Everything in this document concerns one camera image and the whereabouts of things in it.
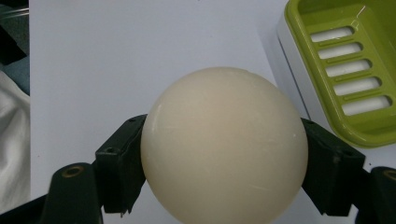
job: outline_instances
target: white table surface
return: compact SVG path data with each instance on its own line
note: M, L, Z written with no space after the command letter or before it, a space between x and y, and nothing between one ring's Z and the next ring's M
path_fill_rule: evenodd
M35 0L30 3L32 198L51 175L94 152L128 118L146 114L172 82L234 66L275 83L267 57L286 0ZM301 191L275 223L322 217ZM131 215L105 223L178 223L146 184Z

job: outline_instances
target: white fabric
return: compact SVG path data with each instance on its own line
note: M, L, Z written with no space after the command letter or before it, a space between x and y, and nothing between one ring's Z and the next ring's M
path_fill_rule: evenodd
M30 97L0 71L0 214L30 199Z

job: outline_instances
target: lime green soap dish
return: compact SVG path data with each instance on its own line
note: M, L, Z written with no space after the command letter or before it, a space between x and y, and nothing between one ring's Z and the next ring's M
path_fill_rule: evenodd
M395 8L395 0L290 0L286 6L284 21L309 77L298 80L301 68L292 72L303 101L312 94L304 90L308 81L332 130L353 146L396 142Z

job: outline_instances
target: green soap dish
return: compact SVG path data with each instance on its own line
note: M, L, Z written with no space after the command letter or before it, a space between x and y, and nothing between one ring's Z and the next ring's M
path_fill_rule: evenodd
M286 23L327 121L357 147L396 142L395 8L395 0L290 0L286 6Z

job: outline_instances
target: cream ball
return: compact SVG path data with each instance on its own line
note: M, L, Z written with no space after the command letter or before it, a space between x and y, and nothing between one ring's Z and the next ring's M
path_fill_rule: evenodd
M268 80L238 68L176 81L149 111L141 140L149 186L185 224L268 223L306 171L299 113Z

